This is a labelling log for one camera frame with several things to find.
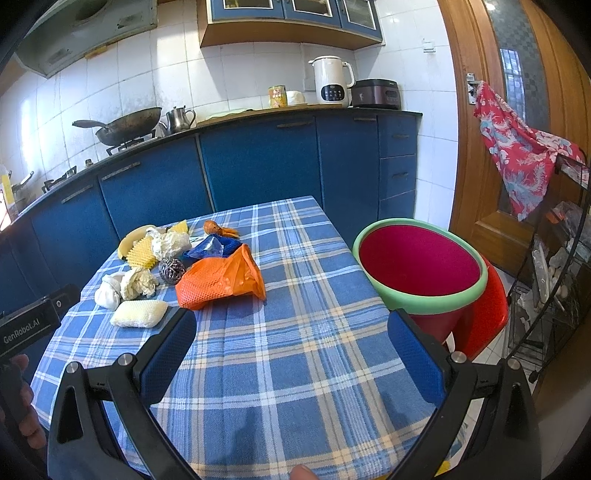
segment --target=wok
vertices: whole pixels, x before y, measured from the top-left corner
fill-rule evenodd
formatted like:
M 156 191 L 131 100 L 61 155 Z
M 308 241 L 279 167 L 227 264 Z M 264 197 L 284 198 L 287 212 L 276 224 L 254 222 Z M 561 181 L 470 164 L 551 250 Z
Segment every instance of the wok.
M 96 133 L 98 139 L 105 145 L 117 147 L 134 138 L 148 135 L 160 121 L 161 112 L 160 107 L 147 108 L 122 116 L 110 124 L 95 120 L 77 120 L 72 125 L 80 128 L 101 127 Z

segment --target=red plastic chair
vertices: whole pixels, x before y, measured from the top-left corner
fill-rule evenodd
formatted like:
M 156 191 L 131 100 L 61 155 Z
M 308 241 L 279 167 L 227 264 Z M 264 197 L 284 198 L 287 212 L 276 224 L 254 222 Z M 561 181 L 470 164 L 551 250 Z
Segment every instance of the red plastic chair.
M 507 325 L 509 306 L 505 287 L 490 262 L 482 257 L 488 268 L 488 283 L 484 293 L 458 320 L 453 331 L 456 350 L 474 360 Z

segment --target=bolt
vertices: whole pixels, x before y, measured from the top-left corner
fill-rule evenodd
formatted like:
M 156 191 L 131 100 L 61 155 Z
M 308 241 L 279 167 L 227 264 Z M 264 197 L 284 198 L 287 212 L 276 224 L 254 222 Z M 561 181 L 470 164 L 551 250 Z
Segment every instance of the bolt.
M 466 356 L 466 354 L 464 352 L 453 352 L 452 353 L 452 360 L 457 364 L 462 364 L 466 360 L 468 360 L 468 357 Z
M 131 363 L 133 359 L 134 356 L 131 353 L 124 353 L 123 355 L 119 356 L 119 358 L 117 359 L 117 363 L 122 367 L 126 367 Z
M 509 360 L 507 360 L 507 365 L 509 365 L 509 368 L 512 370 L 519 370 L 521 368 L 521 364 L 516 358 L 509 358 Z
M 69 374 L 75 373 L 80 364 L 78 362 L 70 362 L 66 367 L 66 372 Z

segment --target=table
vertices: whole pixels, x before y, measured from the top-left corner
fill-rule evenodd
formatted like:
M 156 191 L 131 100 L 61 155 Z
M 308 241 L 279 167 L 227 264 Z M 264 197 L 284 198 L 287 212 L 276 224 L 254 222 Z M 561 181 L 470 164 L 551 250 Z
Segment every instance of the table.
M 190 233 L 202 234 L 210 218 L 239 230 L 267 300 L 234 297 L 196 312 L 196 339 L 151 407 L 175 447 L 204 479 L 287 480 L 298 463 L 321 478 L 391 471 L 434 407 L 388 340 L 388 310 L 324 212 L 302 197 L 193 219 Z M 113 327 L 112 313 L 95 305 L 103 275 L 128 268 L 113 253 L 49 343 L 32 383 L 44 426 L 70 361 L 111 364 L 158 331 Z M 177 305 L 173 287 L 160 285 L 157 298 Z M 113 405 L 105 406 L 139 467 Z

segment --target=bucket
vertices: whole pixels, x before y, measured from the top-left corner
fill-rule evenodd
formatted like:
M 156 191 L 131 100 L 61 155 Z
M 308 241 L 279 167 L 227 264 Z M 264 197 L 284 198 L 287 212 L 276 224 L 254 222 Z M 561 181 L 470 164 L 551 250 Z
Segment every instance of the bucket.
M 402 308 L 444 342 L 486 288 L 488 271 L 464 240 L 429 223 L 380 220 L 365 228 L 353 255 L 390 310 Z

